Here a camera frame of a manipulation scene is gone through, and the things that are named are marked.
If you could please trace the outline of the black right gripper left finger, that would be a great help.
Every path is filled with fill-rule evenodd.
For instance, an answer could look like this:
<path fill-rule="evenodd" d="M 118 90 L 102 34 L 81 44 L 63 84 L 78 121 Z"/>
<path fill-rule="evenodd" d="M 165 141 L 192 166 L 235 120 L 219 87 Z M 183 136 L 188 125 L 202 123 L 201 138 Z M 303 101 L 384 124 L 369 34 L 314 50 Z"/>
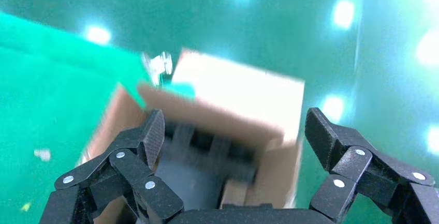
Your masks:
<path fill-rule="evenodd" d="M 119 197 L 146 223 L 168 223 L 181 214 L 182 199 L 151 169 L 151 144 L 164 134 L 159 109 L 140 126 L 121 131 L 101 155 L 55 181 L 40 222 L 92 223 Z"/>

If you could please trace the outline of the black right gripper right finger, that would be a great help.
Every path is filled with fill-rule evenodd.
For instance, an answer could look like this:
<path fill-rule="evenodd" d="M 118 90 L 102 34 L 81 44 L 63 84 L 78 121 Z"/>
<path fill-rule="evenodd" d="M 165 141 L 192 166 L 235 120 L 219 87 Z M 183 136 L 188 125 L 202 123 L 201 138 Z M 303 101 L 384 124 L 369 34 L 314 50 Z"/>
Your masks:
<path fill-rule="evenodd" d="M 363 195 L 393 223 L 438 223 L 438 188 L 426 171 L 378 151 L 357 130 L 330 122 L 319 108 L 306 114 L 305 137 L 328 176 L 309 208 L 342 223 Z"/>

